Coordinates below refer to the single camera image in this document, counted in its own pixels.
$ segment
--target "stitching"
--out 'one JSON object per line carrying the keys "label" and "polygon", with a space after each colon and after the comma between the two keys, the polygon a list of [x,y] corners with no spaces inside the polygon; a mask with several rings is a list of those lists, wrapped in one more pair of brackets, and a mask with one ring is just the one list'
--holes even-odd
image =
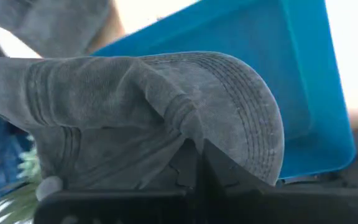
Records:
{"label": "stitching", "polygon": [[[210,59],[210,58],[203,58],[203,59],[205,59],[205,61],[206,62],[210,62],[210,60],[208,60],[208,59]],[[232,71],[232,68],[231,67],[228,67],[228,64],[226,63],[226,64],[221,64],[220,62],[217,62],[217,61],[215,61],[215,63],[218,63],[222,68],[225,68],[225,69],[227,69],[229,72],[232,72],[233,73],[233,71]],[[236,81],[238,81],[238,80],[235,80],[235,77],[232,77],[232,76],[230,76],[230,75],[228,75],[227,76],[228,77],[228,79],[229,79],[229,81],[231,81],[231,83],[230,83],[230,86],[232,87],[232,89],[233,89],[233,92],[237,92],[235,95],[236,95],[236,97],[237,97],[237,102],[239,102],[239,104],[241,105],[241,107],[242,107],[242,109],[245,111],[245,107],[249,107],[249,105],[248,104],[242,104],[241,103],[241,100],[240,100],[240,97],[243,97],[243,99],[245,99],[245,97],[244,97],[244,92],[243,91],[240,91],[239,90],[239,88],[238,88],[238,85],[236,85],[235,83],[236,83]],[[246,94],[249,94],[247,91],[249,91],[250,92],[250,95],[254,95],[253,94],[253,91],[252,91],[253,89],[252,88],[245,88],[245,91],[246,91]],[[256,102],[252,102],[252,106],[251,106],[251,108],[256,108],[256,106],[257,105],[255,105],[256,104]],[[256,114],[254,114],[254,113],[251,113],[251,115],[250,115],[250,117],[251,117],[251,121],[253,121],[253,125],[254,125],[254,128],[255,128],[255,130],[258,130],[258,122],[255,122],[256,121],[256,118],[255,118],[255,116],[257,117],[257,115]],[[251,138],[252,139],[252,143],[253,143],[253,145],[252,145],[252,147],[255,149],[257,146],[262,146],[261,144],[259,144],[260,143],[260,140],[261,140],[261,138],[259,137],[259,135],[256,135],[256,136],[252,136],[252,137],[256,137],[256,138]],[[253,164],[254,164],[254,161],[255,161],[255,151],[253,151],[253,156],[252,156],[252,162],[253,162]]]}
{"label": "stitching", "polygon": [[70,132],[70,153],[69,153],[69,157],[71,161],[69,163],[69,166],[66,173],[67,173],[67,177],[73,173],[73,171],[75,170],[75,164],[78,160],[78,157],[80,155],[80,150],[81,150],[81,131],[78,128],[67,128]]}
{"label": "stitching", "polygon": [[31,91],[31,85],[26,85],[25,89],[25,101],[26,105],[29,106],[29,113],[32,115],[32,118],[34,118],[35,122],[41,125],[46,126],[46,122],[42,119],[42,115],[38,112],[40,112],[40,105],[39,105],[39,85],[36,82],[35,74],[38,74],[37,64],[32,64],[28,71],[25,73],[28,75],[25,75],[24,82],[26,84],[30,83],[31,85],[35,85],[35,91]]}
{"label": "stitching", "polygon": [[[233,72],[233,71],[238,71],[239,73],[242,73],[243,71],[239,68],[239,66],[238,65],[235,65],[234,63],[232,63],[230,60],[227,60],[227,59],[225,59],[225,58],[221,58],[221,57],[213,57],[213,55],[211,55],[211,56],[204,56],[203,54],[195,54],[195,56],[197,56],[197,57],[195,57],[195,56],[193,56],[192,57],[192,55],[167,55],[167,56],[169,56],[169,57],[167,57],[168,59],[167,60],[163,60],[163,61],[161,61],[161,59],[159,58],[158,60],[157,59],[154,59],[154,60],[151,60],[151,59],[149,59],[149,58],[147,58],[149,61],[151,61],[151,62],[153,62],[153,63],[166,63],[166,62],[177,62],[177,61],[179,61],[179,60],[181,60],[181,61],[187,61],[188,59],[190,59],[192,62],[195,62],[195,63],[197,63],[197,60],[199,60],[200,58],[202,58],[202,59],[204,59],[204,60],[206,60],[206,59],[214,59],[215,60],[215,63],[217,62],[216,61],[216,59],[218,58],[220,61],[218,61],[217,63],[219,63],[220,64],[220,66],[222,66],[222,68],[228,68],[228,69],[231,69],[231,72]],[[222,61],[225,61],[226,62],[226,64],[224,64],[224,65],[222,65],[220,62],[222,62]],[[207,69],[207,70],[210,70],[210,69],[208,69],[208,68],[205,68],[203,65],[200,65],[200,62],[198,62],[197,63],[200,67],[203,67],[204,69]],[[216,75],[217,74],[215,74],[215,73],[213,73],[214,74],[214,76],[222,83],[222,80],[221,79],[219,79]],[[235,77],[235,76],[233,76],[233,75],[230,75],[230,76],[228,76],[229,78],[231,78],[231,81],[233,82],[233,81],[239,81],[240,79],[239,79],[239,77]],[[249,87],[249,85],[248,84],[251,84],[252,85],[252,87],[255,87],[255,83],[252,81],[252,79],[251,78],[249,78],[249,77],[247,77],[247,76],[241,76],[241,78],[242,78],[242,81],[244,81],[244,83],[246,84],[246,86],[247,87]],[[233,88],[233,90],[237,90],[237,91],[239,91],[238,90],[238,86],[236,86],[236,85],[232,85],[232,84],[230,84],[229,82],[227,82],[227,84],[230,86],[230,87],[232,87]],[[241,106],[239,106],[239,107],[241,107],[241,108],[244,108],[244,105],[242,104],[242,103],[236,103],[236,101],[234,100],[234,97],[233,97],[233,95],[232,94],[230,94],[229,93],[229,91],[228,91],[228,89],[224,86],[224,89],[226,90],[226,92],[228,93],[228,95],[232,98],[232,101],[233,101],[233,103],[236,105],[236,106],[239,106],[239,104],[241,105]],[[263,98],[262,98],[262,96],[261,96],[261,94],[260,94],[260,92],[259,91],[257,91],[256,90],[256,88],[246,88],[246,89],[249,89],[250,91],[251,91],[251,93],[252,93],[252,96],[254,96],[254,98],[256,98],[256,99],[258,99],[259,101],[263,101]],[[266,110],[263,110],[263,113],[262,113],[262,118],[264,119],[264,121],[269,121],[269,123],[271,122],[271,120],[270,120],[270,116],[269,115],[266,115]],[[240,112],[239,112],[239,116],[240,116],[240,118],[241,118],[241,120],[242,120],[242,122],[243,122],[243,125],[244,125],[244,120],[243,120],[243,115],[241,115],[240,114]],[[267,136],[267,139],[266,139],[266,141],[263,141],[263,139],[262,138],[258,138],[258,140],[259,140],[259,142],[262,142],[263,143],[263,146],[266,148],[266,144],[267,144],[267,146],[269,146],[269,145],[271,145],[272,144],[272,135],[270,135],[269,134],[269,132],[268,132],[268,128],[267,128],[267,126],[266,125],[263,125],[263,124],[260,124],[259,122],[258,122],[258,124],[259,125],[261,125],[261,126],[264,126],[264,128],[262,128],[262,133],[264,133],[265,134],[265,136]],[[272,170],[272,166],[273,166],[273,164],[271,163],[272,161],[273,161],[273,156],[270,156],[270,153],[267,151],[266,152],[266,156],[262,156],[262,159],[263,159],[263,161],[262,161],[262,163],[265,163],[266,162],[266,160],[268,160],[268,167],[264,170],[264,171],[262,171],[262,178],[264,178],[264,177],[266,177],[267,175],[269,175],[270,174],[270,172],[271,172],[271,170]]]}

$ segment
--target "gray cap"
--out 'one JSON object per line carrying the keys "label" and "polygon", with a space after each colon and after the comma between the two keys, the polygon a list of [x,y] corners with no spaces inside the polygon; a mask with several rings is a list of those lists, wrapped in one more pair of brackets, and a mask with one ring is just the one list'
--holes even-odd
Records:
{"label": "gray cap", "polygon": [[0,0],[0,27],[42,57],[86,55],[110,0]]}
{"label": "gray cap", "polygon": [[186,138],[209,139],[274,184],[283,161],[276,101],[220,53],[0,58],[0,115],[30,132],[44,177],[69,189],[145,187]]}

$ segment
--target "leaf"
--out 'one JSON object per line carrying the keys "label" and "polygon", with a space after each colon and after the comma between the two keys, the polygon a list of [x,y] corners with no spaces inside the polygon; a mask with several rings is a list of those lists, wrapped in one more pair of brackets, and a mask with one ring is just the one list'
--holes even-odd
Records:
{"label": "leaf", "polygon": [[38,204],[37,196],[35,195],[36,188],[37,185],[35,184],[27,184],[5,195],[1,199],[1,202],[8,202],[10,204],[0,211],[0,218],[7,214],[10,214],[9,217],[11,215],[17,217],[18,214],[23,214],[23,210],[29,209],[29,207],[35,209]]}
{"label": "leaf", "polygon": [[28,206],[22,208],[18,212],[11,213],[0,224],[13,224],[16,222],[28,221],[28,220],[32,219],[32,217],[34,216],[34,212],[35,212],[35,207],[28,205]]}
{"label": "leaf", "polygon": [[20,181],[18,183],[8,184],[7,186],[0,188],[0,193],[4,190],[12,190],[12,189],[18,188],[20,185],[22,185],[24,183],[25,183],[24,181]]}

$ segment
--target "blue plastic tray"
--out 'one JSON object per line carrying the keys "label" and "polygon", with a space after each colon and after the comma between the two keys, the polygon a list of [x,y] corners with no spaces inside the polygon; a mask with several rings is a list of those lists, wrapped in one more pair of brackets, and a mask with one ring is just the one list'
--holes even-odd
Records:
{"label": "blue plastic tray", "polygon": [[204,0],[95,55],[191,50],[233,55],[266,81],[285,128],[281,178],[341,169],[354,158],[323,0]]}

